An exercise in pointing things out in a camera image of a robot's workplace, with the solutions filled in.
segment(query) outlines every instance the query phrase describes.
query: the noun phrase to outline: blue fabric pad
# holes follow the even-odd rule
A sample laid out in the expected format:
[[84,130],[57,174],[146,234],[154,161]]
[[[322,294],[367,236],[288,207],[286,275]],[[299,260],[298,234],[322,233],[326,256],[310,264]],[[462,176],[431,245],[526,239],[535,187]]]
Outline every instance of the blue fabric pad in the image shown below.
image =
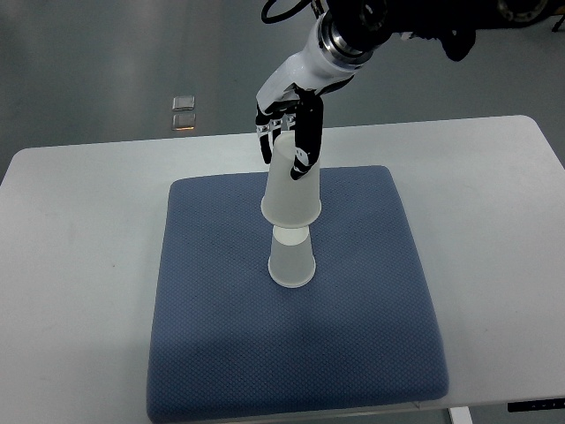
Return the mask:
[[448,390],[441,335],[387,168],[321,170],[317,270],[270,278],[267,174],[170,188],[147,379],[153,422],[422,401]]

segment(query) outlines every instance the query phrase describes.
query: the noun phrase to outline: robotic hand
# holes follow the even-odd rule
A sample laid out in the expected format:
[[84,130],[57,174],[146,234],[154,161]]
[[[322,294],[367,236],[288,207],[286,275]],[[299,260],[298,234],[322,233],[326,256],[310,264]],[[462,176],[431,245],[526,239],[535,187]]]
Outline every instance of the robotic hand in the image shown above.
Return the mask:
[[290,11],[262,19],[275,23],[312,5],[317,20],[304,49],[289,57],[257,93],[257,134],[265,163],[270,138],[281,133],[283,117],[295,130],[296,154],[290,171],[304,176],[318,161],[323,123],[321,95],[345,86],[392,33],[438,39],[447,56],[462,60],[475,43],[475,30],[527,27],[564,0],[300,0]]

